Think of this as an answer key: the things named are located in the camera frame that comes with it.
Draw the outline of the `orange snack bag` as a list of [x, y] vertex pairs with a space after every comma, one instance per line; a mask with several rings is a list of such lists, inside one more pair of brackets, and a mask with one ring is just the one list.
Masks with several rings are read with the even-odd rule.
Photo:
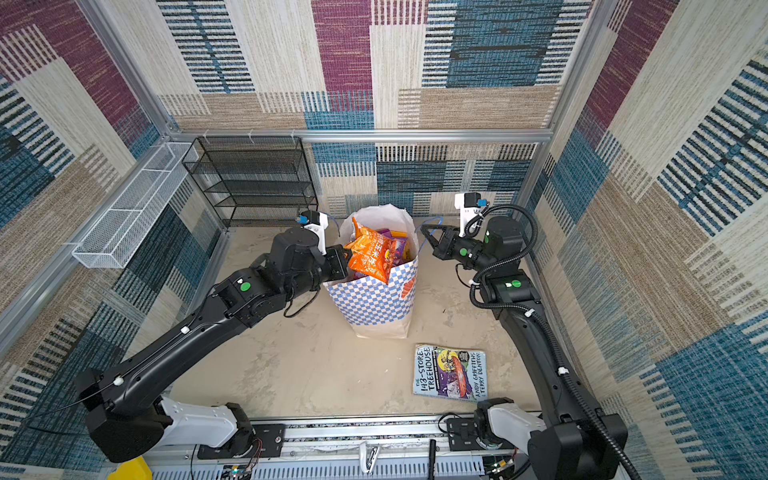
[[353, 279], [373, 278], [385, 285], [389, 283], [397, 252], [393, 239], [366, 227], [355, 218], [354, 238], [344, 248], [351, 253], [347, 266]]

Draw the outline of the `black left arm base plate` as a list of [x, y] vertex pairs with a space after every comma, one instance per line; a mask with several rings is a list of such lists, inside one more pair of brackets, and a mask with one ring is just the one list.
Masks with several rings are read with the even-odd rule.
[[221, 447], [200, 445], [198, 460], [277, 458], [281, 455], [285, 440], [285, 424], [253, 424]]

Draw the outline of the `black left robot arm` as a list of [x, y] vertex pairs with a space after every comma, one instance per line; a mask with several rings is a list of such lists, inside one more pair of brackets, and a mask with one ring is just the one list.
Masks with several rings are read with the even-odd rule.
[[345, 279], [351, 251], [319, 242], [302, 227], [276, 235], [270, 252], [216, 284], [188, 317], [150, 345], [114, 367], [88, 369], [76, 378], [88, 435], [110, 462], [167, 445], [200, 445], [234, 458], [254, 451], [256, 435], [240, 405], [184, 404], [163, 393], [219, 346], [284, 311], [298, 296]]

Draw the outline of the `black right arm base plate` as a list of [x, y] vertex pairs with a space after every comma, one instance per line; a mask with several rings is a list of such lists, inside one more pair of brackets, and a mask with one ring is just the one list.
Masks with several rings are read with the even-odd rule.
[[455, 451], [498, 450], [500, 444], [484, 442], [472, 419], [449, 416], [444, 420], [449, 449]]

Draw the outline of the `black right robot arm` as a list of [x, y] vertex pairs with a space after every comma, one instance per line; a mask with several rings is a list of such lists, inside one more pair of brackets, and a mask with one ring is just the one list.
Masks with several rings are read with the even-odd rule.
[[627, 426], [587, 390], [547, 322], [541, 296], [520, 266], [533, 243], [524, 227], [496, 216], [473, 238], [449, 225], [424, 224], [420, 230], [436, 258], [473, 271], [470, 301], [492, 312], [509, 335], [541, 407], [534, 415], [506, 397], [478, 402], [478, 446], [516, 448], [523, 463], [515, 471], [538, 479], [614, 478], [627, 458]]

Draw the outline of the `blue checkered paper bag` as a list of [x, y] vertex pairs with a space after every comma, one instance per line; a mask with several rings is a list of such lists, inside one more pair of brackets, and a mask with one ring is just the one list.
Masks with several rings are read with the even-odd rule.
[[334, 304], [355, 334], [370, 339], [405, 339], [414, 310], [419, 253], [416, 225], [411, 215], [392, 204], [365, 207], [341, 223], [339, 242], [355, 239], [355, 228], [387, 230], [404, 247], [396, 257], [387, 282], [351, 272], [343, 281], [325, 284]]

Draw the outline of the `purple snack bag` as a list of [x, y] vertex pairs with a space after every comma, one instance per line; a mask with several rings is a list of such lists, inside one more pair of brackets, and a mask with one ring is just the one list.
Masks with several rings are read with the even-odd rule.
[[410, 247], [408, 244], [408, 238], [405, 232], [383, 229], [380, 231], [382, 235], [390, 238], [395, 244], [395, 253], [393, 265], [399, 266], [408, 263], [412, 260]]

